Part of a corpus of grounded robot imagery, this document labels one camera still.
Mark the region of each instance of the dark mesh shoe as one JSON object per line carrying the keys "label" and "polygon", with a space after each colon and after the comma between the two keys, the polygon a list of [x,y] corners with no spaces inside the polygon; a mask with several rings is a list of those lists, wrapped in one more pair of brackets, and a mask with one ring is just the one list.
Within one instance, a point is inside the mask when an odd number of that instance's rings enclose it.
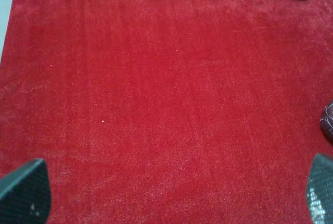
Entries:
{"label": "dark mesh shoe", "polygon": [[333,101],[325,107],[321,117],[321,126],[323,132],[333,142]]}

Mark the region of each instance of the carpet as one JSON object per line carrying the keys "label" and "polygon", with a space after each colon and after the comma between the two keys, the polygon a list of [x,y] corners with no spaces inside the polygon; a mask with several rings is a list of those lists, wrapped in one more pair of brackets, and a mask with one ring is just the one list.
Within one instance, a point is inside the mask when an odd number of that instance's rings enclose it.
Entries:
{"label": "carpet", "polygon": [[44,158],[53,223],[311,223],[333,0],[13,0],[0,176]]}

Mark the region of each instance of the red carpet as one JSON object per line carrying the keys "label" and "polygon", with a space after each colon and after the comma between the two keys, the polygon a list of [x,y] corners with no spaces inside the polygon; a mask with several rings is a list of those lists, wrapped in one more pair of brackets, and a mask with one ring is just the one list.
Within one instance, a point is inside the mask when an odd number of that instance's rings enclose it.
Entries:
{"label": "red carpet", "polygon": [[311,223],[333,0],[14,0],[0,176],[46,159],[54,223]]}

